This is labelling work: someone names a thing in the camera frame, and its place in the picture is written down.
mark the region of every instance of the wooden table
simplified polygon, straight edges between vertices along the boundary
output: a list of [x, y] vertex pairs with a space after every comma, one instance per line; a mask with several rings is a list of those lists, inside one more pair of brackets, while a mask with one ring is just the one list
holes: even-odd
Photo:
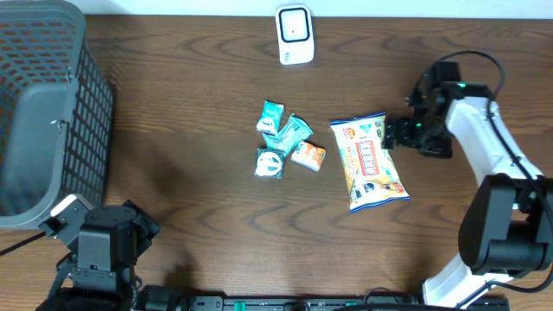
[[[499, 96], [521, 149], [553, 175], [553, 24], [540, 21], [315, 18], [315, 61], [283, 67], [269, 17], [89, 16], [88, 42], [118, 88], [107, 204], [133, 199], [162, 225], [139, 258], [146, 283], [228, 295], [361, 295], [418, 289], [457, 252], [476, 182], [458, 144], [448, 161], [391, 156], [411, 202], [350, 214], [333, 118], [409, 115], [404, 98], [433, 60], [479, 49], [505, 65]], [[492, 65], [462, 57], [467, 80]], [[287, 161], [253, 176], [263, 102], [307, 120], [327, 148], [319, 173]], [[32, 232], [0, 233], [4, 248]], [[0, 260], [2, 310], [34, 309], [67, 252], [43, 239]], [[545, 277], [533, 273], [520, 286]], [[551, 290], [505, 293], [513, 310], [549, 310]]]

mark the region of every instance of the small snack packet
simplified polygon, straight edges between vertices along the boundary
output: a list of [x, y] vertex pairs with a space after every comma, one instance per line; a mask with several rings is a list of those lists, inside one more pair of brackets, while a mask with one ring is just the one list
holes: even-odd
[[296, 163], [318, 172], [327, 153], [324, 148], [315, 147], [311, 143], [300, 141], [290, 159]]
[[284, 151], [278, 149], [258, 149], [255, 175], [270, 178], [283, 178]]
[[265, 106], [261, 112], [261, 118], [257, 121], [256, 128], [260, 132], [275, 135], [283, 120], [284, 105], [271, 103], [265, 100]]
[[263, 138], [267, 147], [283, 150], [284, 156], [287, 156], [301, 140], [308, 139], [311, 134], [313, 131], [308, 124], [300, 118], [294, 117], [294, 113], [292, 113], [282, 130], [274, 136], [263, 134]]
[[382, 149], [385, 116], [382, 111], [330, 122], [346, 173], [352, 213], [393, 200], [410, 199], [388, 150]]

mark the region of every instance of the black cable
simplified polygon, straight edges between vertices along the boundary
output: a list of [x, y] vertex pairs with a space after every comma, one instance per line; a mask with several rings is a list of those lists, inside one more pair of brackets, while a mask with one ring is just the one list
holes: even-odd
[[48, 292], [48, 299], [54, 298], [54, 296], [56, 296], [60, 292], [61, 285], [63, 285], [63, 283], [66, 281], [72, 269], [73, 266], [71, 264], [65, 263], [62, 263], [58, 267], [58, 273], [55, 275], [54, 282], [52, 282], [52, 286], [50, 287], [50, 291]]
[[142, 287], [142, 278], [140, 276], [135, 276], [137, 279], [137, 282], [139, 283], [137, 286], [137, 289], [140, 289]]
[[[363, 297], [363, 304], [366, 304], [367, 300], [369, 299], [370, 296], [374, 295], [376, 292], [379, 292], [379, 291], [385, 291], [385, 292], [390, 292], [389, 289], [385, 288], [385, 287], [377, 287], [377, 288], [374, 288], [374, 289], [371, 289], [369, 290], [368, 293], [366, 293], [365, 297]], [[397, 302], [397, 303], [402, 303], [401, 301], [399, 301], [397, 299], [396, 296], [394, 296], [394, 300]]]
[[[499, 70], [498, 85], [496, 86], [495, 91], [493, 92], [493, 95], [490, 98], [487, 99], [486, 119], [487, 119], [487, 121], [490, 122], [490, 125], [492, 126], [493, 132], [495, 133], [496, 137], [499, 139], [499, 141], [503, 145], [503, 148], [505, 149], [507, 154], [511, 157], [513, 164], [515, 164], [517, 166], [517, 168], [522, 172], [522, 174], [524, 175], [524, 177], [526, 178], [526, 180], [529, 182], [530, 186], [534, 190], [534, 193], [536, 194], [537, 199], [542, 204], [543, 210], [545, 211], [545, 215], [547, 216], [547, 219], [550, 223], [550, 229], [553, 232], [553, 212], [551, 211], [549, 203], [545, 199], [543, 193], [540, 191], [537, 182], [534, 180], [534, 178], [531, 176], [531, 174], [528, 172], [528, 170], [526, 170], [526, 168], [520, 163], [520, 157], [514, 154], [514, 152], [511, 150], [511, 148], [509, 147], [509, 145], [507, 144], [505, 139], [501, 136], [501, 133], [499, 133], [499, 130], [498, 130], [495, 122], [493, 121], [493, 116], [495, 115], [495, 113], [492, 112], [492, 102], [498, 97], [499, 92], [501, 91], [501, 88], [503, 87], [503, 84], [505, 83], [505, 69], [503, 68], [501, 63], [499, 63], [499, 61], [494, 59], [490, 54], [486, 54], [486, 53], [481, 52], [481, 51], [473, 51], [473, 50], [465, 50], [465, 51], [459, 51], [459, 52], [455, 52], [455, 53], [452, 53], [452, 54], [448, 54], [448, 55], [445, 55], [445, 56], [441, 57], [438, 61], [447, 60], [447, 59], [450, 59], [452, 57], [459, 56], [459, 55], [465, 55], [465, 54], [475, 54], [475, 55], [481, 56], [481, 57], [491, 61]], [[413, 94], [416, 93], [419, 85], [421, 84], [421, 82], [424, 79], [424, 76], [426, 74], [428, 74], [430, 72], [430, 70], [432, 70], [434, 68], [435, 64], [438, 61], [436, 61], [434, 64], [432, 64], [421, 75], [421, 77], [419, 78], [419, 80], [415, 84], [415, 89], [413, 90]], [[553, 266], [551, 267], [550, 273], [547, 275], [545, 280], [541, 284], [537, 285], [536, 287], [522, 288], [522, 287], [519, 287], [519, 286], [514, 286], [514, 285], [503, 283], [503, 282], [488, 281], [488, 282], [485, 283], [483, 288], [478, 289], [471, 296], [474, 296], [476, 293], [481, 293], [481, 291], [483, 291], [485, 289], [489, 290], [489, 289], [492, 288], [492, 286], [500, 286], [502, 288], [514, 290], [514, 291], [517, 291], [517, 292], [520, 292], [520, 293], [527, 293], [527, 294], [537, 293], [539, 291], [547, 289], [551, 285], [552, 282], [553, 282]]]
[[396, 310], [396, 311], [459, 311], [458, 308], [446, 308], [428, 305], [416, 304], [396, 304], [396, 303], [370, 303], [357, 306], [336, 308], [333, 311], [358, 311], [358, 310]]
[[7, 255], [8, 253], [12, 252], [12, 251], [15, 251], [17, 250], [18, 248], [22, 247], [22, 246], [25, 246], [33, 241], [36, 241], [37, 239], [39, 238], [42, 238], [46, 236], [46, 233], [45, 232], [41, 232], [41, 233], [38, 233], [38, 234], [35, 234], [34, 236], [30, 237], [30, 238], [25, 238], [23, 241], [19, 242], [19, 243], [16, 243], [16, 244], [13, 244], [11, 245], [10, 247], [8, 247], [7, 249], [5, 250], [2, 250], [0, 251], [0, 257], [2, 256], [5, 256]]
[[480, 297], [480, 295], [483, 295], [483, 293], [486, 290], [490, 290], [491, 286], [488, 286], [486, 284], [482, 285], [479, 289], [476, 289], [469, 297], [463, 299], [461, 302], [457, 303], [457, 308], [463, 308], [466, 304], [473, 301], [474, 299]]

